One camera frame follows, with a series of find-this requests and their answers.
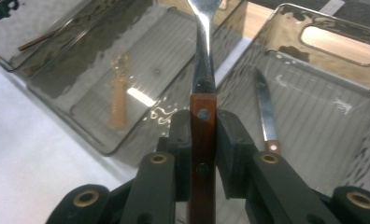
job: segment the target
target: rivet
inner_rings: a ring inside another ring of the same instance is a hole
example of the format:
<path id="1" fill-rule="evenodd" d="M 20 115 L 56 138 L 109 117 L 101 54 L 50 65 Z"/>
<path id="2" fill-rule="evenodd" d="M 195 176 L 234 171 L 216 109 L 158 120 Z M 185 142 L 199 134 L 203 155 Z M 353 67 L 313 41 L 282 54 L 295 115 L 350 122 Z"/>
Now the rivet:
<path id="1" fill-rule="evenodd" d="M 278 146 L 272 145 L 272 146 L 270 146 L 270 150 L 276 151 L 276 150 L 278 150 Z"/>
<path id="2" fill-rule="evenodd" d="M 205 163 L 200 163 L 196 167 L 196 173 L 199 175 L 208 175 L 209 168 L 208 165 Z"/>
<path id="3" fill-rule="evenodd" d="M 197 118 L 199 118 L 200 120 L 208 120 L 209 119 L 209 112 L 208 110 L 206 109 L 201 109 L 199 110 L 199 112 L 197 112 Z"/>

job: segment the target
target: wooden handle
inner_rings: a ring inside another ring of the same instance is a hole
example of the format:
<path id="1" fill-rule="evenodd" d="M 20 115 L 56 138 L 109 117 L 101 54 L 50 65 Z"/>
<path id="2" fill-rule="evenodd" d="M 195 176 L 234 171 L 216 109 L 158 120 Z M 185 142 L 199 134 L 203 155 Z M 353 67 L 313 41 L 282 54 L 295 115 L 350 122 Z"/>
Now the wooden handle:
<path id="1" fill-rule="evenodd" d="M 265 143 L 267 151 L 281 154 L 281 147 L 278 140 L 267 140 Z"/>
<path id="2" fill-rule="evenodd" d="M 110 126 L 115 129 L 126 127 L 126 77 L 117 76 L 113 80 L 113 97 L 110 113 Z"/>
<path id="3" fill-rule="evenodd" d="M 19 51 L 23 51 L 23 50 L 29 49 L 29 48 L 31 48 L 32 46 L 37 45 L 37 44 L 39 44 L 40 42 L 42 42 L 42 41 L 44 41 L 44 40 L 46 40 L 46 39 L 51 38 L 51 37 L 52 37 L 52 36 L 54 36 L 54 35 L 55 35 L 59 30 L 60 30 L 60 28 L 59 28 L 59 29 L 56 29 L 56 30 L 53 30 L 53 31 L 50 31 L 50 32 L 48 32 L 47 34 L 42 35 L 41 37 L 39 37 L 39 38 L 37 38 L 37 39 L 35 39 L 35 40 L 31 41 L 31 42 L 28 42 L 28 43 L 26 43 L 26 44 L 24 44 L 24 45 L 21 45 L 21 46 L 19 46 L 19 47 L 18 47 L 18 50 L 19 50 Z"/>
<path id="4" fill-rule="evenodd" d="M 188 223 L 215 223 L 215 134 L 217 95 L 191 95 L 192 181 Z"/>

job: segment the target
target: clear plastic container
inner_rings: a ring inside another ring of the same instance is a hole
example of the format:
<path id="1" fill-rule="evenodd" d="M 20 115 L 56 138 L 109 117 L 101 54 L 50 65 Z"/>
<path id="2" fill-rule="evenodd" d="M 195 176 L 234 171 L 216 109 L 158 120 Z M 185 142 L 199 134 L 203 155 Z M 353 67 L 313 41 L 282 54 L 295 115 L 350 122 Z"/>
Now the clear plastic container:
<path id="1" fill-rule="evenodd" d="M 246 6 L 231 1 L 217 13 L 216 68 L 242 38 Z M 99 152 L 119 149 L 137 164 L 168 133 L 171 115 L 189 104 L 195 38 L 186 1 L 119 1 L 49 63 L 36 65 L 28 88 Z"/>
<path id="2" fill-rule="evenodd" d="M 319 29 L 310 38 L 314 42 L 307 39 L 310 28 Z M 357 48 L 363 51 L 361 57 L 350 53 L 354 45 L 343 44 L 345 39 L 362 45 Z M 331 195 L 370 136 L 370 57 L 366 54 L 370 54 L 369 28 L 282 5 L 223 81 L 220 108 L 236 113 L 264 150 L 252 72 L 260 69 L 271 92 L 283 156 L 311 188 Z"/>
<path id="3" fill-rule="evenodd" d="M 90 14 L 85 9 L 95 8 L 101 2 L 98 0 L 1 0 L 0 64 L 13 72 L 28 61 L 36 60 L 38 57 L 42 60 L 40 51 L 43 51 L 42 49 L 49 40 L 53 39 L 53 36 L 57 35 L 72 19 L 78 20 L 79 25 L 88 24 L 93 18 L 89 16 L 85 20 L 84 13 Z M 66 33 L 67 40 L 66 42 L 62 40 L 62 45 L 71 41 L 71 38 L 68 38 L 69 33 L 71 36 L 78 35 L 69 26 L 62 30 L 61 34 L 63 33 Z"/>

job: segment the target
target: knife blade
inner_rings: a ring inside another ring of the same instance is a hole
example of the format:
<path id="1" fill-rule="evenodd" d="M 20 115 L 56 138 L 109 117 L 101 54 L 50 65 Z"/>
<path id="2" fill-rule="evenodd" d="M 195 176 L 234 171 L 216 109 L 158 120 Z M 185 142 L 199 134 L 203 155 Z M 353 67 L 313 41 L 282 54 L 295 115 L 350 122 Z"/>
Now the knife blade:
<path id="1" fill-rule="evenodd" d="M 254 73 L 266 149 L 280 154 L 281 148 L 276 131 L 275 113 L 269 87 L 263 73 L 258 68 L 255 68 Z"/>

